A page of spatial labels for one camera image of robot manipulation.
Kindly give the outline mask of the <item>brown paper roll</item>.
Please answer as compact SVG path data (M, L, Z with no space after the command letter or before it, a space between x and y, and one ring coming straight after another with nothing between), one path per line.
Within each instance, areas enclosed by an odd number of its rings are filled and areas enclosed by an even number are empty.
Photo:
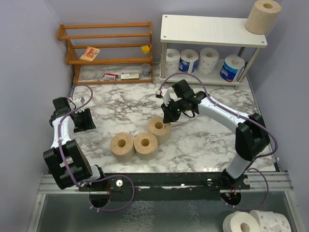
M172 125L171 123L164 123L160 116L153 117L147 125L148 132L153 134L158 141L158 144L166 143L170 139Z
M281 12L281 5L274 0L257 0L245 23L249 32L257 35L267 34L274 26Z
M110 149L115 158L121 162L131 160L136 154L133 138L126 132L120 132L112 138Z
M134 139L137 156L142 160L152 160L158 153L157 138L149 132L141 132Z

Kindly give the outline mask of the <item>pink dotted roll back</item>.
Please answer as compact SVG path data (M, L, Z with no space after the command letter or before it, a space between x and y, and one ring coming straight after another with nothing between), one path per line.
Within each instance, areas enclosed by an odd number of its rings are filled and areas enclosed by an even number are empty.
M210 75L219 59L219 53L210 47L203 48L199 54L197 72L202 75Z

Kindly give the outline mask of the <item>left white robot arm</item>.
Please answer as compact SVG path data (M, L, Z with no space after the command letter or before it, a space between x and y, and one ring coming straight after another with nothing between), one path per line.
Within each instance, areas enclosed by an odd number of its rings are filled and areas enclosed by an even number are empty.
M102 169L98 165L89 164L73 138L76 132L96 128L90 109L86 108L67 115L83 103L83 98L74 102L65 97L53 100L55 111L49 123L54 128L54 140L51 148L44 151L43 158L60 189L90 182L91 187L100 191L107 184Z

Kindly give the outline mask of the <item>blue Tempo roll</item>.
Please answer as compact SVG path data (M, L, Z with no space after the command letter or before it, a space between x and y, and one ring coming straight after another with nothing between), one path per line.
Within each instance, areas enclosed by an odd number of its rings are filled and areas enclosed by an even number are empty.
M229 55L224 59L220 76L227 82L233 82L245 67L245 61L237 55Z

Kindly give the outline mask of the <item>pink dotted roll front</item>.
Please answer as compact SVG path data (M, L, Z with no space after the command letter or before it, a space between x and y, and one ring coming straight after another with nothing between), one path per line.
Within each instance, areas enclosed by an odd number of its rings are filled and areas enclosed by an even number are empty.
M176 49L167 49L166 55L166 76L177 73L179 70L181 54Z

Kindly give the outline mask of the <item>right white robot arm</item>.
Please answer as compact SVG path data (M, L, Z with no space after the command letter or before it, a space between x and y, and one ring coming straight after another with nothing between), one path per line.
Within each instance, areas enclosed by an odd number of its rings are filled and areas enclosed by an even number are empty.
M156 97L163 99L161 109L165 124L176 122L181 114L190 111L194 116L207 116L234 133L236 154L222 173L223 186L233 189L248 166L270 143L262 116L258 113L248 115L221 105L205 91L195 93L184 79L175 83L172 89L177 101L171 98L167 89L156 91Z

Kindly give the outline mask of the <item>pink dotted roll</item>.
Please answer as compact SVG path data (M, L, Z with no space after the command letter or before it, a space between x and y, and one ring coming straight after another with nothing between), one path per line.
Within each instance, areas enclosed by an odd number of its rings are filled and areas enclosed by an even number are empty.
M203 48L199 54L197 72L202 75L210 75L219 59L219 53L210 47Z
M167 49L166 55L166 76L177 73L179 70L181 54L176 49Z

